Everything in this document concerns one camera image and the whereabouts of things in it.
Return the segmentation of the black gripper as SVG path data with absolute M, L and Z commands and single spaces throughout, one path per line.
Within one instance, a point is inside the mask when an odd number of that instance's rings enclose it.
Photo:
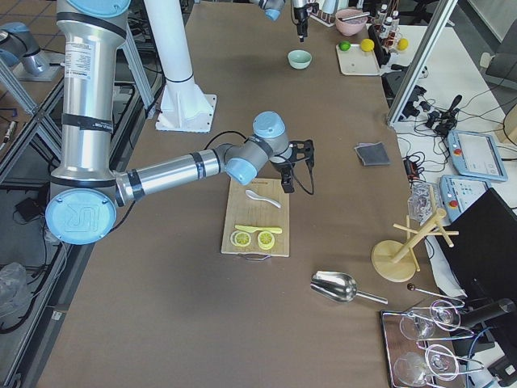
M 300 42 L 304 42 L 307 38 L 307 19 L 309 17 L 309 8 L 311 7 L 308 0 L 292 0 L 292 16 L 294 23 L 297 23 L 297 33 Z
M 314 145 L 311 139 L 305 141 L 290 141 L 288 148 L 270 159 L 273 167 L 281 173 L 281 186 L 284 193 L 294 193 L 293 174 L 294 166 L 298 162 L 305 162 L 309 172 L 314 167 Z

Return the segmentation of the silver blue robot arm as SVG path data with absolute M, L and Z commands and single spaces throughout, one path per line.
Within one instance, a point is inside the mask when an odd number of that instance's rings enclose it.
M 281 117 L 258 114 L 242 145 L 223 144 L 150 167 L 110 168 L 116 52 L 128 43 L 131 1 L 57 1 L 65 35 L 61 164 L 51 173 L 45 210 L 49 231 L 64 243 L 95 243 L 116 229 L 116 206 L 145 195 L 227 173 L 249 184 L 267 162 L 292 193 L 295 163 L 313 167 L 311 140 L 289 141 Z M 207 133 L 216 96 L 195 83 L 179 1 L 144 1 L 166 85 L 157 129 Z
M 250 3 L 257 5 L 263 10 L 266 17 L 276 21 L 286 6 L 284 0 L 256 0 Z M 306 0 L 292 0 L 290 2 L 289 14 L 292 23 L 296 26 L 296 34 L 299 41 L 303 43 L 308 37 L 309 13 L 318 11 L 319 5 L 316 2 Z

